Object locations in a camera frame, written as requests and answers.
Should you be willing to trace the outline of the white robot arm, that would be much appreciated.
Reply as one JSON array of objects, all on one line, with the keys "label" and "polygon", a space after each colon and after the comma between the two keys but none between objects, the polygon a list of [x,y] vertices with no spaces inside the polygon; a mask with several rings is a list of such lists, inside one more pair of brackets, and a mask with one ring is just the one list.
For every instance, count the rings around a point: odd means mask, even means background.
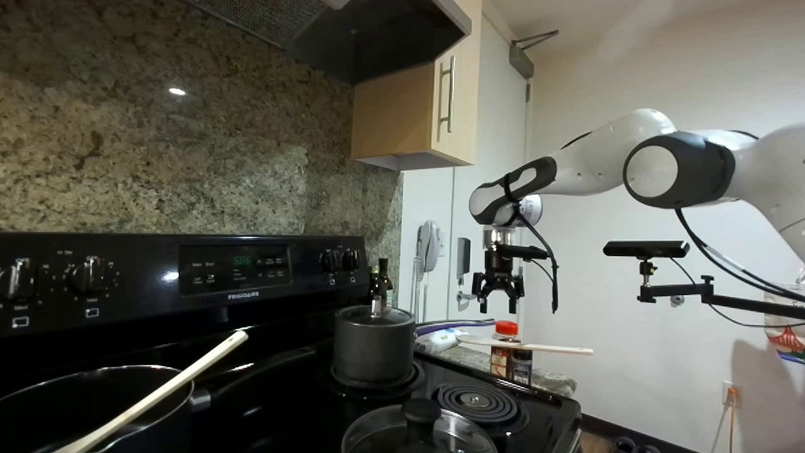
[{"label": "white robot arm", "polygon": [[[737,131],[679,131],[661,112],[636,108],[561,152],[539,157],[495,181],[481,184],[469,201],[470,216],[486,230],[486,269],[473,274],[470,294],[489,309],[490,292],[508,294],[508,309],[523,297],[517,259],[549,259],[552,281],[559,274],[557,255],[533,230],[540,219],[540,195],[602,195],[624,184],[645,206],[671,209],[698,249],[722,273],[762,292],[786,297],[754,302],[717,294],[709,278],[693,284],[640,287],[640,302],[700,294],[709,307],[803,317],[803,294],[778,287],[751,269],[717,258],[685,219],[686,206],[748,201],[788,247],[805,259],[805,130],[788,126],[762,138]],[[552,282],[552,309],[559,309],[559,282]]]}]

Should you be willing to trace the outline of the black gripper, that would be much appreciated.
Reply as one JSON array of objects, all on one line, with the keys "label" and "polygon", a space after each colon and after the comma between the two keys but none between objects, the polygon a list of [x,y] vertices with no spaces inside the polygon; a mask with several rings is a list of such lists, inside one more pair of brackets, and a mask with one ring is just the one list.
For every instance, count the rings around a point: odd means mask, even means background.
[{"label": "black gripper", "polygon": [[513,242],[510,230],[484,233],[484,269],[473,274],[473,297],[481,304],[481,316],[489,312],[489,294],[507,292],[508,312],[519,312],[519,302],[523,299],[523,278],[513,273],[517,259],[527,259],[529,249]]}]

